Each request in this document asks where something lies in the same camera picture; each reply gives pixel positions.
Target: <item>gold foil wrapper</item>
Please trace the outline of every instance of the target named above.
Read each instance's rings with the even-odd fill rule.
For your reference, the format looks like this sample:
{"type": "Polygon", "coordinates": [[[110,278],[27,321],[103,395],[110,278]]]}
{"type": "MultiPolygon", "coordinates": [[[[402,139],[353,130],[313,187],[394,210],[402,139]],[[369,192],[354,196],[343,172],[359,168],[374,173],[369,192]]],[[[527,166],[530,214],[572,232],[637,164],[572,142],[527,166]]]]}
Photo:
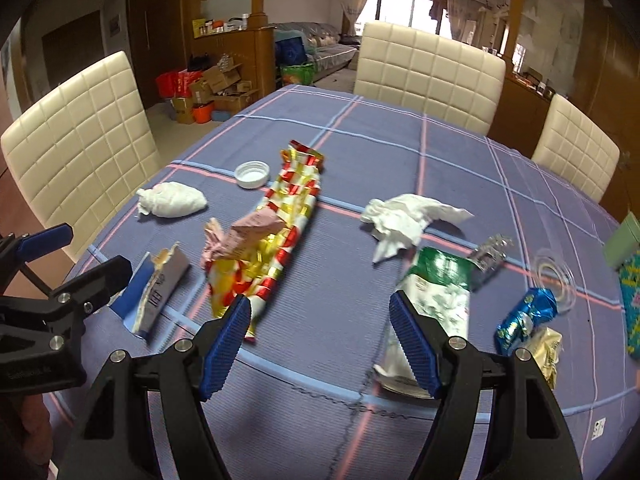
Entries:
{"type": "Polygon", "coordinates": [[[558,374],[556,365],[560,360],[562,334],[545,326],[537,330],[523,347],[531,352],[549,387],[555,389],[558,374]]]}
{"type": "MultiPolygon", "coordinates": [[[[262,281],[266,278],[270,278],[271,283],[278,281],[290,252],[311,216],[324,156],[294,140],[280,154],[286,166],[256,210],[271,207],[286,227],[276,234],[265,236],[255,247],[248,248],[242,254],[234,254],[236,259],[210,261],[207,277],[212,295],[209,301],[215,319],[224,315],[227,305],[236,294],[244,294],[250,299],[254,297],[252,308],[256,303],[264,304],[268,300],[273,285],[263,286],[262,281]]],[[[255,339],[255,320],[249,325],[245,337],[255,339]]]]}

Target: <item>white chair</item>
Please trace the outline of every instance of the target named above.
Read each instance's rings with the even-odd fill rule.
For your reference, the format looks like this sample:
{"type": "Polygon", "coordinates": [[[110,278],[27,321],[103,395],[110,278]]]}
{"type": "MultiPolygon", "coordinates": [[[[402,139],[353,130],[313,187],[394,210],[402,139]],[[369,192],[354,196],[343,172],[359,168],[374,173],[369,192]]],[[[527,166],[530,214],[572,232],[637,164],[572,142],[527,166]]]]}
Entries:
{"type": "Polygon", "coordinates": [[[605,132],[564,97],[554,96],[531,160],[599,202],[619,158],[620,149],[605,132]]]}
{"type": "Polygon", "coordinates": [[[20,192],[44,227],[67,222],[77,261],[160,159],[123,52],[91,65],[29,108],[0,138],[20,192]]]}
{"type": "Polygon", "coordinates": [[[504,61],[459,41],[384,22],[364,27],[354,93],[486,135],[504,61]]]}

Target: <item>dining table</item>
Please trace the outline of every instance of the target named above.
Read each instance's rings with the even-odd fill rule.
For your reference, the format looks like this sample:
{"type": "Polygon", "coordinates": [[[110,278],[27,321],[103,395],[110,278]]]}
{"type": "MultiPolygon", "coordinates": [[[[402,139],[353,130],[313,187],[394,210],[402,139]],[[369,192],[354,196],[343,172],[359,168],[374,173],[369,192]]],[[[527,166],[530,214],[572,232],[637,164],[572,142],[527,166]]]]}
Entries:
{"type": "MultiPolygon", "coordinates": [[[[487,137],[408,108],[299,85],[220,124],[148,183],[197,188],[205,209],[184,218],[139,216],[133,197],[69,273],[77,276],[118,254],[135,268],[146,253],[174,242],[191,264],[148,340],[128,332],[108,307],[85,320],[86,383],[45,395],[54,460],[63,456],[84,397],[111,352],[162,352],[212,319],[200,267],[204,224],[216,218],[226,230],[252,211],[264,189],[242,189],[234,169],[261,160],[276,177],[280,150],[291,139],[324,155],[316,207],[258,320],[255,342],[242,344],[225,386],[202,405],[232,478],[383,480],[411,473],[436,401],[384,390],[372,366],[385,347],[389,297],[412,253],[372,263],[377,240],[360,215],[374,198],[412,193],[473,214],[457,226],[434,222],[419,247],[465,256],[493,235],[513,240],[496,275],[470,297],[468,340],[481,351],[496,351],[496,327],[534,285],[541,250],[571,270],[575,304],[548,323],[562,334],[554,394],[584,478],[595,479],[640,413],[639,367],[626,352],[620,283],[602,253],[618,223],[562,178],[487,137]],[[601,420],[604,432],[594,438],[601,420]]],[[[162,476],[177,479],[159,394],[149,393],[149,407],[162,476]]],[[[478,474],[491,408],[492,393],[482,392],[463,479],[478,474]]]]}

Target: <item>pink paper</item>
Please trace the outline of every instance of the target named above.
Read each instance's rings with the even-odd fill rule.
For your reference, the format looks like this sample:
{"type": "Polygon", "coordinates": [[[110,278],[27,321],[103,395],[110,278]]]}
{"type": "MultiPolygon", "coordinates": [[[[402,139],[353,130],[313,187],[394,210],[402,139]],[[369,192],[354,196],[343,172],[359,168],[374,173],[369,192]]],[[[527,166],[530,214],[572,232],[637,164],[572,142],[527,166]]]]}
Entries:
{"type": "Polygon", "coordinates": [[[205,225],[206,241],[200,265],[204,268],[207,261],[237,260],[265,236],[276,234],[285,226],[284,220],[268,207],[237,220],[226,235],[218,221],[212,218],[205,225]]]}

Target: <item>blue foil wrapper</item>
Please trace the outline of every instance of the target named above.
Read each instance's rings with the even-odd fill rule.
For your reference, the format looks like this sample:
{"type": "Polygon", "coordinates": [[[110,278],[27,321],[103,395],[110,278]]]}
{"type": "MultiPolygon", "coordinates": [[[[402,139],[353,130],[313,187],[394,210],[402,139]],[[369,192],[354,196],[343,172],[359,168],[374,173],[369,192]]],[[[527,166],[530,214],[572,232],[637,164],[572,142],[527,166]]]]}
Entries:
{"type": "Polygon", "coordinates": [[[509,355],[514,343],[526,341],[533,329],[558,315],[556,298],[548,288],[530,288],[524,298],[495,332],[495,343],[502,355],[509,355]]]}

